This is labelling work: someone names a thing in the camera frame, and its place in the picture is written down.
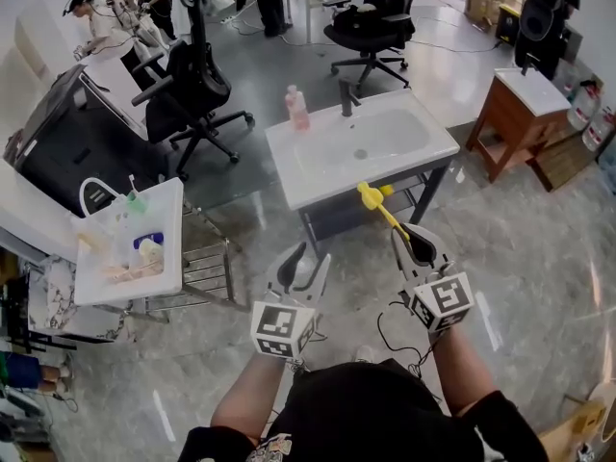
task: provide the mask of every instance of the white sink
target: white sink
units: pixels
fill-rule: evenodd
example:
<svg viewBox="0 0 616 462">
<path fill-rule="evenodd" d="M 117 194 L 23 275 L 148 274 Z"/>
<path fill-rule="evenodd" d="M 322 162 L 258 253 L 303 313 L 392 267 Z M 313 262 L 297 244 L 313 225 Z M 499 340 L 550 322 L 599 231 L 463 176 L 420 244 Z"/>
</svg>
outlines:
<svg viewBox="0 0 616 462">
<path fill-rule="evenodd" d="M 306 176 L 361 174 L 366 165 L 406 155 L 429 140 L 417 118 L 402 109 L 345 118 L 338 128 L 335 135 L 328 129 L 310 133 L 295 145 Z"/>
<path fill-rule="evenodd" d="M 292 210 L 460 149 L 410 90 L 361 101 L 350 117 L 342 116 L 340 105 L 310 114 L 310 131 L 303 134 L 289 121 L 266 130 Z"/>
<path fill-rule="evenodd" d="M 498 68 L 496 76 L 529 108 L 535 116 L 569 110 L 571 104 L 541 72 L 529 68 Z"/>
</svg>

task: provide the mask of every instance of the drain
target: drain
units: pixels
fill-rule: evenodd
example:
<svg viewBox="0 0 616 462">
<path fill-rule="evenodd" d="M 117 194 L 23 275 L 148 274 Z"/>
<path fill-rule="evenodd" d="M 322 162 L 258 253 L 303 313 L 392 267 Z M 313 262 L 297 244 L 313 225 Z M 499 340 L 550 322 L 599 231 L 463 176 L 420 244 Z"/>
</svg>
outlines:
<svg viewBox="0 0 616 462">
<path fill-rule="evenodd" d="M 359 159 L 361 161 L 362 159 L 366 159 L 368 157 L 368 151 L 366 151 L 366 149 L 357 149 L 353 153 L 353 156 L 355 156 L 355 159 Z"/>
</svg>

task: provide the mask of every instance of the towel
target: towel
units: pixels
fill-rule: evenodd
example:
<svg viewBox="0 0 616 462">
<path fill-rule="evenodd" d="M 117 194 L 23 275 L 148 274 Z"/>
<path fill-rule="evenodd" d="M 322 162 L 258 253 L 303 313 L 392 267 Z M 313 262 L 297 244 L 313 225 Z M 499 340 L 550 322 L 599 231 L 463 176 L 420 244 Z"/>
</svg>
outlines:
<svg viewBox="0 0 616 462">
<path fill-rule="evenodd" d="M 231 7 L 234 3 L 234 0 L 206 0 L 205 13 L 206 15 L 215 15 Z M 175 36 L 191 44 L 193 42 L 191 37 L 191 18 L 189 17 L 188 9 L 184 7 L 180 0 L 172 0 L 171 22 Z"/>
</svg>

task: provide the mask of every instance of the pink bottle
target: pink bottle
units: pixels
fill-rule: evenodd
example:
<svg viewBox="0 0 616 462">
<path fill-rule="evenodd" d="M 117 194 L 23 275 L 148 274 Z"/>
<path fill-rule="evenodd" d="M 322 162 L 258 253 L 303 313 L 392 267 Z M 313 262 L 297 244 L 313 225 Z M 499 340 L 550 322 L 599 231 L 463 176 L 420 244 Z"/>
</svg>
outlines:
<svg viewBox="0 0 616 462">
<path fill-rule="evenodd" d="M 306 109 L 306 100 L 297 86 L 289 86 L 285 96 L 285 103 L 289 110 L 289 119 L 296 132 L 308 132 L 310 130 L 310 117 Z"/>
</svg>

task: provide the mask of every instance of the chair armrest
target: chair armrest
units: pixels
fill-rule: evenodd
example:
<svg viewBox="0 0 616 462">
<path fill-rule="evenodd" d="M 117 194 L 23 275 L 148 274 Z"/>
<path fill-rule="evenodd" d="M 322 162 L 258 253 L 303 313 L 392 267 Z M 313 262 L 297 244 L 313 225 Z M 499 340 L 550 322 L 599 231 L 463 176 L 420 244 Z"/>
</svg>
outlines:
<svg viewBox="0 0 616 462">
<path fill-rule="evenodd" d="M 339 9 L 344 5 L 350 2 L 350 0 L 330 0 L 328 2 L 323 2 L 324 7 L 338 7 Z"/>
<path fill-rule="evenodd" d="M 411 16 L 408 13 L 397 13 L 396 15 L 388 15 L 387 17 L 383 17 L 381 20 L 385 22 L 405 22 L 410 20 Z"/>
<path fill-rule="evenodd" d="M 149 88 L 144 90 L 141 94 L 135 96 L 131 100 L 131 103 L 133 104 L 133 106 L 139 106 L 143 101 L 147 101 L 148 99 L 151 99 L 152 97 L 157 95 L 162 90 L 167 89 L 171 84 L 173 84 L 173 77 L 168 75 L 164 79 L 161 79 L 156 84 L 154 84 L 154 86 L 150 86 Z"/>
<path fill-rule="evenodd" d="M 134 72 L 139 72 L 140 70 L 143 70 L 147 66 L 149 66 L 149 65 L 153 64 L 154 62 L 156 62 L 157 60 L 161 59 L 164 55 L 165 55 L 165 53 L 163 53 L 162 51 L 158 52 L 153 57 L 148 58 L 145 62 L 141 62 L 135 68 L 133 68 L 133 73 Z"/>
</svg>

